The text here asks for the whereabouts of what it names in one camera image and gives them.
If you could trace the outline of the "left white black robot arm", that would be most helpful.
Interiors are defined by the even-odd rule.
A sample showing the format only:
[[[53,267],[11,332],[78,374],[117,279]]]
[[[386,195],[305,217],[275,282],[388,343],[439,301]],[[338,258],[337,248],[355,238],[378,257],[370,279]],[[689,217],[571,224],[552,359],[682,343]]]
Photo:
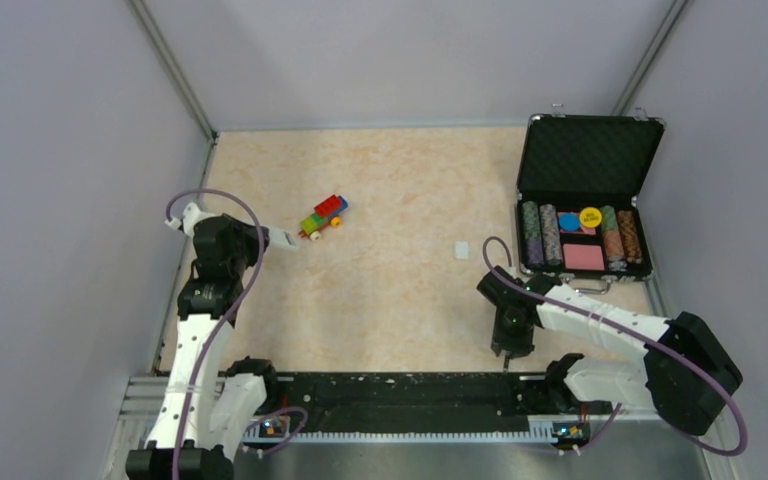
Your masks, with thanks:
[[[182,229],[196,251],[178,295],[177,344],[155,423],[143,446],[129,451],[130,479],[230,479],[245,428],[255,413],[279,404],[280,386],[267,360],[245,359],[220,376],[233,333],[244,271],[258,268],[269,245],[259,223],[198,214]]]

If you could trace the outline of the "white battery cover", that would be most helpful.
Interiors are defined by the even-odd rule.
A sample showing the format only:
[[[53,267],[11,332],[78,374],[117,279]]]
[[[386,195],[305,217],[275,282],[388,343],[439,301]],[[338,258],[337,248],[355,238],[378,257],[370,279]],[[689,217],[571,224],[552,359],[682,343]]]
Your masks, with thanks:
[[[455,241],[453,245],[453,256],[457,260],[469,259],[470,244],[467,241]]]

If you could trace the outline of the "white remote control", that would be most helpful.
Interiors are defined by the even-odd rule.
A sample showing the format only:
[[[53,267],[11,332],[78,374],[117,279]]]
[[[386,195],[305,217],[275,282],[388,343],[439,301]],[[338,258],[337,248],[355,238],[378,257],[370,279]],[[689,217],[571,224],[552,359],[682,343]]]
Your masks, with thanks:
[[[274,248],[296,251],[299,248],[296,235],[277,227],[268,227],[269,245]]]

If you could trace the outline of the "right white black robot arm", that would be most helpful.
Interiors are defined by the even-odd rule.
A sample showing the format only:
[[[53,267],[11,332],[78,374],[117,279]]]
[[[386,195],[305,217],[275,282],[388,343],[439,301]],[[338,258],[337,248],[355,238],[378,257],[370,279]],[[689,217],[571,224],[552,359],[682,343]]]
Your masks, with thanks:
[[[560,279],[528,281],[490,270],[477,291],[496,309],[495,351],[526,355],[536,329],[561,332],[609,350],[611,358],[572,354],[546,385],[549,404],[572,412],[583,402],[608,401],[654,410],[691,436],[708,432],[743,376],[707,323],[641,314],[576,291]]]

